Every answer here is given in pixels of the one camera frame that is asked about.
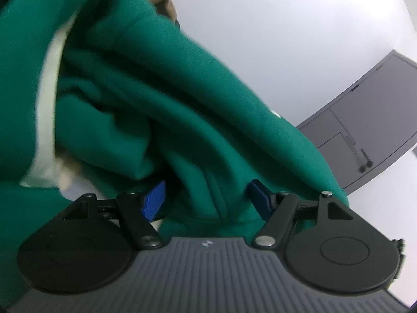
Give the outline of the green hoodie white lettering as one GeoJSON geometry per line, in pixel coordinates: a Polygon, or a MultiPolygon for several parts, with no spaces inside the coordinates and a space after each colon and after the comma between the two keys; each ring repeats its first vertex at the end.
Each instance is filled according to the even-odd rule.
{"type": "Polygon", "coordinates": [[[1,0],[4,306],[26,292],[20,244],[69,204],[59,152],[109,197],[172,170],[165,239],[253,238],[253,179],[347,200],[318,149],[149,0],[1,0]]]}

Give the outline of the grey door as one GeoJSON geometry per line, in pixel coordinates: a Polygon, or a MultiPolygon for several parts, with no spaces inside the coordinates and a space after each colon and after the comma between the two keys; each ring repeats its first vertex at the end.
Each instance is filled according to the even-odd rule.
{"type": "Polygon", "coordinates": [[[391,51],[298,129],[353,193],[416,145],[416,63],[391,51]],[[374,162],[364,173],[362,148],[374,162]]]}

